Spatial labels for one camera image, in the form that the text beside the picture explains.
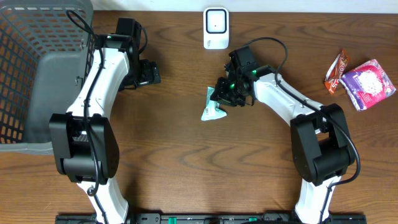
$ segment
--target pink snack package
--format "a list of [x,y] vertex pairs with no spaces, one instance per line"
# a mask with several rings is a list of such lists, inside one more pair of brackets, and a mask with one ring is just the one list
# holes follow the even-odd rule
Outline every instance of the pink snack package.
[[345,73],[340,82],[358,111],[372,107],[396,91],[376,59]]

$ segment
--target white background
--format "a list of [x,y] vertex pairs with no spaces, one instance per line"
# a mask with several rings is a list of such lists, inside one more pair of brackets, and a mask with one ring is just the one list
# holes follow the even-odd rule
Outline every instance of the white background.
[[398,0],[91,0],[95,10],[398,13]]

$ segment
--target wood grain surface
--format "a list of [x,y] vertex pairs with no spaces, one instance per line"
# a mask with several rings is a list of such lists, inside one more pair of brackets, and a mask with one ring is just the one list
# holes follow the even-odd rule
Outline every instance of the wood grain surface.
[[[301,178],[292,162],[290,129],[266,105],[227,108],[200,120],[206,88],[225,75],[228,53],[263,36],[289,48],[281,74],[324,105],[338,103],[362,158],[362,172],[336,188],[330,210],[366,214],[368,223],[397,223],[398,95],[357,112],[344,89],[323,85],[341,48],[348,69],[376,58],[398,85],[398,16],[377,14],[230,14],[225,50],[203,48],[201,12],[95,12],[96,33],[133,17],[147,30],[143,58],[156,61],[162,83],[118,93],[111,125],[121,151],[116,177],[132,207],[164,213],[262,213],[291,210]],[[273,42],[252,46],[274,67],[284,51]],[[354,173],[354,166],[343,178]],[[53,223],[60,213],[92,213],[76,184],[59,175],[52,156],[0,154],[0,223]]]

